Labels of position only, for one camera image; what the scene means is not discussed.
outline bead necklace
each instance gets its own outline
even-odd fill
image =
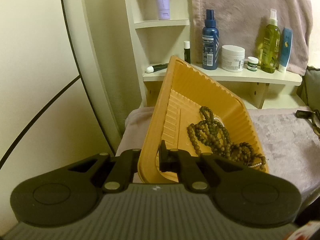
[[[212,153],[230,161],[241,162],[243,165],[252,168],[260,166],[261,170],[265,168],[265,156],[254,153],[252,145],[247,142],[239,144],[231,143],[228,130],[219,121],[214,119],[211,109],[206,106],[201,106],[200,113],[204,117],[204,120],[197,124],[192,123],[187,127],[188,136],[197,155],[201,154],[201,150],[196,142],[196,138],[199,142],[209,146]],[[221,139],[223,143],[220,143],[218,138],[219,131],[221,131],[220,134],[222,135]],[[261,162],[253,163],[255,158],[260,158]]]

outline yellow-green liquid bottle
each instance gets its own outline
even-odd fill
[[[269,24],[263,41],[263,54],[261,69],[268,73],[274,73],[279,56],[280,31],[277,26],[277,11],[271,9]]]

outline clear spray cap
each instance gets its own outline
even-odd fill
[[[277,10],[275,9],[270,10],[269,24],[276,25],[276,26],[278,25]]]

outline orange plastic basket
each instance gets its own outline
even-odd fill
[[[197,156],[187,127],[202,120],[199,113],[201,106],[209,107],[215,116],[220,117],[232,142],[248,142],[256,153],[263,155],[242,100],[206,74],[172,56],[138,162],[138,173],[144,183],[178,181],[175,173],[159,171],[157,153],[161,140],[165,140],[167,149],[178,148]],[[208,146],[198,145],[201,152],[211,152]]]

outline blue spray bottle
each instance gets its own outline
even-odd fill
[[[216,28],[213,10],[207,9],[206,14],[207,17],[204,20],[205,27],[202,29],[202,67],[214,70],[218,67],[219,31]]]

